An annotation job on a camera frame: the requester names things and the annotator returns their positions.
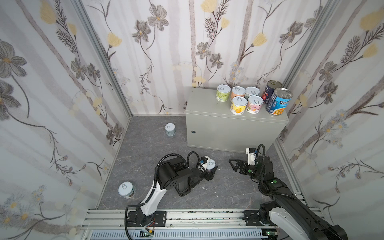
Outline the pink small can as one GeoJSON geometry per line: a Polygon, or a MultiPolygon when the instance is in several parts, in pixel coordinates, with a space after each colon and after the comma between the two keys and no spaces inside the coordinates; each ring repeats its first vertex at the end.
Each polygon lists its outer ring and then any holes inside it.
{"type": "Polygon", "coordinates": [[[211,171],[215,167],[216,167],[216,162],[214,160],[212,159],[207,160],[207,166],[206,166],[207,171],[211,171]]]}

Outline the teal small can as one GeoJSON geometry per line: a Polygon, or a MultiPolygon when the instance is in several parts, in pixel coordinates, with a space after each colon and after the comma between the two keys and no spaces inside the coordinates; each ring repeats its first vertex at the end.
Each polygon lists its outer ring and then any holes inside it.
{"type": "Polygon", "coordinates": [[[176,134],[176,126],[173,123],[167,123],[165,125],[166,135],[172,137],[176,134]]]}

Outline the yellow small can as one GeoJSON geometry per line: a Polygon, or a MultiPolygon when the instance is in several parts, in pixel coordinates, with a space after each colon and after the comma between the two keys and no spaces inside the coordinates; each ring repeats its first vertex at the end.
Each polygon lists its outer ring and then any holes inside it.
{"type": "Polygon", "coordinates": [[[242,115],[248,105],[248,100],[244,97],[234,97],[231,104],[231,113],[234,115],[242,115]]]}

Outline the brown-label small can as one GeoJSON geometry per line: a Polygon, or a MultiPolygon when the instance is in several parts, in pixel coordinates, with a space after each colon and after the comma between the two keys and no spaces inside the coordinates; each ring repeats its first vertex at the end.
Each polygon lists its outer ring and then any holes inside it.
{"type": "Polygon", "coordinates": [[[257,114],[261,110],[263,103],[262,97],[256,95],[249,96],[246,111],[250,114],[257,114]]]}

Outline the orange small can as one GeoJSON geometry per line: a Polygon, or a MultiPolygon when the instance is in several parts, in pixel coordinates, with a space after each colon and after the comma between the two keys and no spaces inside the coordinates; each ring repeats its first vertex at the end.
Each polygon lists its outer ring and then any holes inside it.
{"type": "Polygon", "coordinates": [[[235,97],[244,97],[245,94],[246,94],[246,89],[245,88],[239,87],[239,86],[233,87],[232,90],[231,90],[231,96],[230,96],[231,101],[235,97]]]}

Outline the grey-label small can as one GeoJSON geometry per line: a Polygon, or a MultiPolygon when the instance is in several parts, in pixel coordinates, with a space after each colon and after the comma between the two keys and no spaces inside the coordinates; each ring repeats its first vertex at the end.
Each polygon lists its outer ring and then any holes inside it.
{"type": "Polygon", "coordinates": [[[247,87],[245,98],[248,99],[250,96],[258,96],[260,94],[260,90],[256,87],[247,87]]]}

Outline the green small can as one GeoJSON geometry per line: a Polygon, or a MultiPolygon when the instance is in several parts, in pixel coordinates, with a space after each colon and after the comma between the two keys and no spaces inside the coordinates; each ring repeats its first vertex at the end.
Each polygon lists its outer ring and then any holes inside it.
{"type": "Polygon", "coordinates": [[[226,102],[231,93],[231,87],[228,85],[218,85],[216,98],[219,102],[226,102]]]}

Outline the blue soup can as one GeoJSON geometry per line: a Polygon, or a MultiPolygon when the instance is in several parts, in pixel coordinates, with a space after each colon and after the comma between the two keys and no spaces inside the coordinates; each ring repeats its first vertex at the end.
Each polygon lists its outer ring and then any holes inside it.
{"type": "Polygon", "coordinates": [[[293,93],[290,90],[276,88],[266,107],[267,112],[274,116],[282,115],[292,97],[293,93]]]}

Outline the red and navy tall can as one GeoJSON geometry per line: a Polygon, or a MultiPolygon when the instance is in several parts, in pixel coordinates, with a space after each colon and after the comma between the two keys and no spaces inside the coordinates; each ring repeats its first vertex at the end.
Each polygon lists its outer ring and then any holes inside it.
{"type": "Polygon", "coordinates": [[[283,86],[282,83],[279,81],[270,80],[267,82],[267,85],[265,86],[265,89],[264,89],[263,95],[262,95],[262,99],[264,100],[264,103],[266,105],[270,101],[270,99],[274,93],[274,90],[276,88],[281,88],[282,86],[283,86]]]}

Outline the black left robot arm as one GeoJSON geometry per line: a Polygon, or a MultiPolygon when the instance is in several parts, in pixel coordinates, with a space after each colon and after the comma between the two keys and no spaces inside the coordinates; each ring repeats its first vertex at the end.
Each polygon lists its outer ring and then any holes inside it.
{"type": "Polygon", "coordinates": [[[216,162],[208,156],[199,157],[190,152],[186,158],[179,154],[167,154],[155,167],[153,184],[145,199],[136,205],[128,205],[124,214],[124,228],[129,240],[129,228],[146,228],[149,235],[155,227],[164,227],[166,211],[158,211],[158,205],[168,190],[175,189],[180,197],[189,194],[202,180],[210,181],[218,169],[216,162]]]}

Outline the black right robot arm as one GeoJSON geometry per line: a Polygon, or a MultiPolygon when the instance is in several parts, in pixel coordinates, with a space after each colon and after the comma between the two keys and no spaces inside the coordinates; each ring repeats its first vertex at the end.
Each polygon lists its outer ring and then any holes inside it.
{"type": "Polygon", "coordinates": [[[331,225],[303,204],[288,186],[275,176],[266,148],[246,149],[247,161],[229,160],[234,172],[255,180],[259,192],[271,199],[260,205],[258,219],[264,225],[280,227],[293,240],[347,240],[346,231],[331,225]]]}

